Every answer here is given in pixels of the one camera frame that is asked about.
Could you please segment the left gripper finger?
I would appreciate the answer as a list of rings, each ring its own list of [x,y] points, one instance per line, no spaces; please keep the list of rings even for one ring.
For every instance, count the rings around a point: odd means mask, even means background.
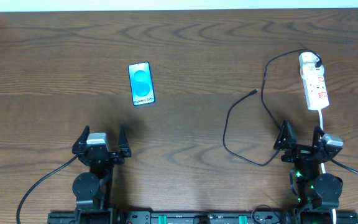
[[[90,135],[90,127],[85,126],[83,132],[79,136],[79,138],[76,140],[72,147],[72,153],[74,154],[82,154],[85,151],[86,148],[86,141],[88,139],[88,136]]]
[[[118,146],[120,148],[120,152],[123,154],[123,157],[131,157],[132,156],[132,151],[131,151],[129,143],[127,141],[123,124],[120,127]]]

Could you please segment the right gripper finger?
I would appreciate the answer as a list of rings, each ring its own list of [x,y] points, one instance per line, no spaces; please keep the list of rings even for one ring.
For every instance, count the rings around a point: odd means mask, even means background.
[[[296,142],[297,138],[289,120],[284,120],[273,148],[275,150],[286,151],[293,148]]]
[[[316,126],[313,131],[313,141],[312,146],[313,147],[319,147],[321,138],[324,136],[324,131],[321,129],[320,126]]]

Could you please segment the blue Samsung Galaxy smartphone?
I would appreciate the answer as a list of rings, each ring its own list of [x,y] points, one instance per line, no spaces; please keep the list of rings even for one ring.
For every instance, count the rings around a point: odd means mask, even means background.
[[[148,62],[142,62],[129,65],[128,72],[133,105],[142,106],[155,103],[150,64]]]

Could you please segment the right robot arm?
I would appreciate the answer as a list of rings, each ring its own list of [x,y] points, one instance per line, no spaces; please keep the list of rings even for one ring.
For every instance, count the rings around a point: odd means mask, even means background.
[[[320,165],[333,159],[341,150],[342,139],[314,128],[310,146],[298,144],[289,121],[284,120],[273,146],[283,151],[283,162],[294,164],[290,182],[298,196],[298,206],[286,212],[285,223],[333,223],[332,211],[339,206],[343,181],[341,178],[320,171]]]

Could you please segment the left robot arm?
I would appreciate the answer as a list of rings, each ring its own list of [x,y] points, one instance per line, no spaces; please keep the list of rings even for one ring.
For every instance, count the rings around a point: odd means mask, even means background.
[[[72,153],[89,172],[80,174],[72,185],[76,197],[76,223],[125,223],[124,212],[110,204],[112,173],[132,152],[124,127],[120,127],[119,150],[111,152],[106,133],[91,133],[86,126],[72,147]]]

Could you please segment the white charger plug adapter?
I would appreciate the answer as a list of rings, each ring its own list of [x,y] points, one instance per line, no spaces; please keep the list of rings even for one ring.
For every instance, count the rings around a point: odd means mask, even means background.
[[[316,68],[319,68],[323,65],[323,61],[318,54],[313,52],[303,52],[299,56],[300,67],[306,65],[307,63],[312,63]]]

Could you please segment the white power strip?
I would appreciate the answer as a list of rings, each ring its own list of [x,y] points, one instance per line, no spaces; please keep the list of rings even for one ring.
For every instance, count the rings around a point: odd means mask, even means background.
[[[318,111],[328,107],[329,99],[324,79],[324,66],[316,68],[313,63],[305,63],[300,67],[300,75],[303,80],[308,109]]]

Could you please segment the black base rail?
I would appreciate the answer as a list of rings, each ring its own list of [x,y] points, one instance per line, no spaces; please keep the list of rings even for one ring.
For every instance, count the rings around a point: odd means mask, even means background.
[[[256,211],[252,213],[156,213],[132,212],[81,212],[49,213],[48,224],[118,223],[118,224],[284,224],[331,223],[324,213],[303,213],[299,219],[287,214]]]

